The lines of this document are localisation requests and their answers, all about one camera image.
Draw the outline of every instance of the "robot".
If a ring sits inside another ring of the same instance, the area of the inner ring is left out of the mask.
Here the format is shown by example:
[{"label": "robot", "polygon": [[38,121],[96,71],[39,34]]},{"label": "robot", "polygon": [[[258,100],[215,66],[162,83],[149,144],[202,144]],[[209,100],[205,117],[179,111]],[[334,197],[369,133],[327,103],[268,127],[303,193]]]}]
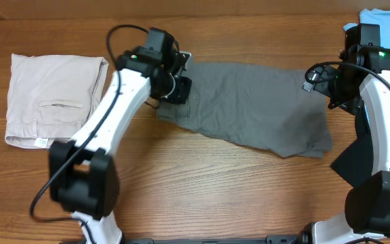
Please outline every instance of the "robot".
[{"label": "robot", "polygon": [[[111,34],[119,28],[148,33],[144,46],[115,58]],[[40,222],[75,220],[81,225],[80,243],[99,244],[352,244],[381,243],[390,238],[390,49],[381,47],[378,25],[360,24],[346,32],[342,62],[316,64],[305,74],[303,89],[330,98],[329,109],[355,115],[357,140],[331,167],[350,185],[345,210],[329,220],[309,223],[297,235],[270,235],[263,239],[206,239],[157,241],[126,240],[113,209],[119,194],[112,157],[130,120],[148,99],[183,104],[192,81],[184,77],[191,53],[181,52],[166,31],[138,26],[114,27],[107,38],[116,71],[92,118],[69,142],[49,149],[49,181],[35,197],[30,215]],[[78,171],[75,165],[88,165]],[[41,195],[50,188],[53,201],[71,218],[44,219],[34,215]]]}]

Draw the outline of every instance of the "wooden table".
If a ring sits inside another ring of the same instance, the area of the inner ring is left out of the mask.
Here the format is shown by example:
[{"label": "wooden table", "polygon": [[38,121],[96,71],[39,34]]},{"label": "wooden table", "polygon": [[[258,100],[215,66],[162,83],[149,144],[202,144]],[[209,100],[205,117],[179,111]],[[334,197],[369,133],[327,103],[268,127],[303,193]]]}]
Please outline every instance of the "wooden table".
[{"label": "wooden table", "polygon": [[[355,21],[357,15],[0,21],[0,243],[57,243],[81,236],[76,223],[38,224],[28,216],[32,198],[48,178],[47,152],[4,142],[11,53],[109,60],[106,32],[131,23],[169,31],[196,61],[308,68],[337,60],[344,43],[342,27]],[[112,44],[121,53],[144,40],[143,33],[122,30]],[[355,140],[353,117],[330,110],[328,124],[334,148],[323,159],[281,159],[157,121],[154,111],[143,106],[115,158],[121,181],[116,221],[128,238],[298,233],[308,222],[341,212],[351,188],[329,165]],[[37,213],[67,214],[48,194]]]}]

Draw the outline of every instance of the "clothing tag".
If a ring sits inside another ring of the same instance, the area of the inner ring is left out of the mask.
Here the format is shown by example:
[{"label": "clothing tag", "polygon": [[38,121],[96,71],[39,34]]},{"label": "clothing tag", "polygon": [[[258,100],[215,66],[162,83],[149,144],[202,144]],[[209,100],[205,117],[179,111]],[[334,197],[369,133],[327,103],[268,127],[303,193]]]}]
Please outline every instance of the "clothing tag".
[{"label": "clothing tag", "polygon": [[39,148],[46,148],[48,138],[37,138],[34,142],[34,146]]}]

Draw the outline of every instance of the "gray cloth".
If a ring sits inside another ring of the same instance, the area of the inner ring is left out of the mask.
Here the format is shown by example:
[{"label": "gray cloth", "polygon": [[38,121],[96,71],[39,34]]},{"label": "gray cloth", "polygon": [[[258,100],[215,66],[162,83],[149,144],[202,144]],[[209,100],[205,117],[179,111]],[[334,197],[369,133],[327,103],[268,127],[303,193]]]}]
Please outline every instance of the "gray cloth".
[{"label": "gray cloth", "polygon": [[270,149],[281,157],[323,157],[332,149],[325,98],[301,89],[303,70],[195,63],[185,104],[161,102],[157,117],[202,135]]}]

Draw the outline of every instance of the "folded white garment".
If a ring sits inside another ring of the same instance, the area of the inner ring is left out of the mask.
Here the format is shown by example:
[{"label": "folded white garment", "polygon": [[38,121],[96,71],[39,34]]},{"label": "folded white garment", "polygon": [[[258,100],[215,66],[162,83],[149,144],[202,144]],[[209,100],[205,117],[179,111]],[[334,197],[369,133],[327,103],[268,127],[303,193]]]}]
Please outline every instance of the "folded white garment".
[{"label": "folded white garment", "polygon": [[70,139],[98,107],[107,70],[104,58],[12,54],[5,142],[49,148]]}]

